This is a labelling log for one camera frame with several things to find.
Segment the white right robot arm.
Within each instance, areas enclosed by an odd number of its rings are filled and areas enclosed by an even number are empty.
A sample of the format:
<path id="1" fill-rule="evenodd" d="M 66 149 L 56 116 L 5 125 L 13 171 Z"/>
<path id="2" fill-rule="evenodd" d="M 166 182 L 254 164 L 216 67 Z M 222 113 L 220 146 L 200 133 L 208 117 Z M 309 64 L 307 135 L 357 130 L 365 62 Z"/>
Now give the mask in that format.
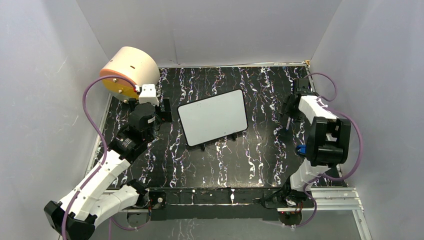
<path id="1" fill-rule="evenodd" d="M 336 116 L 312 91 L 307 78 L 293 81 L 281 109 L 281 115 L 296 122 L 307 120 L 310 130 L 304 145 L 296 147 L 304 161 L 282 187 L 282 202 L 295 207 L 305 201 L 312 183 L 338 164 L 347 160 L 351 123 Z"/>

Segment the blue and white marker pen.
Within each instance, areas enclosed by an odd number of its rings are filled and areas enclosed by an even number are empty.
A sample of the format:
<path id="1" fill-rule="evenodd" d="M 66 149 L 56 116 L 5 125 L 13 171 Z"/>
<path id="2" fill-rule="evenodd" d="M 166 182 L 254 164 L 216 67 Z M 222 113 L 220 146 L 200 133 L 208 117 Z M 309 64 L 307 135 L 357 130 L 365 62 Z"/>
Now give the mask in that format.
<path id="1" fill-rule="evenodd" d="M 289 128 L 290 128 L 290 124 L 291 124 L 291 118 L 290 118 L 290 117 L 288 117 L 288 118 L 287 118 L 287 121 L 286 121 L 286 127 L 285 127 L 285 130 L 286 130 L 286 131 L 288 131 L 288 130 L 289 130 Z"/>

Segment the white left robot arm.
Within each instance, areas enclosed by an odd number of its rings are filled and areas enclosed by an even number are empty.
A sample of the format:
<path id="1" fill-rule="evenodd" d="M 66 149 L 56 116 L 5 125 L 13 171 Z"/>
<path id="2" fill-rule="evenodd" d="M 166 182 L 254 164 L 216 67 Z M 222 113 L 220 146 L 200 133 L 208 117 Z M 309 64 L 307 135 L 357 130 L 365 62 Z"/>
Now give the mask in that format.
<path id="1" fill-rule="evenodd" d="M 172 122 L 169 98 L 160 105 L 139 103 L 133 107 L 127 124 L 106 144 L 103 157 L 84 179 L 59 201 L 49 201 L 44 213 L 50 226 L 64 240 L 88 240 L 96 227 L 128 207 L 150 208 L 148 188 L 133 179 L 119 190 L 101 198 L 111 183 L 154 141 L 154 132 L 163 123 Z"/>

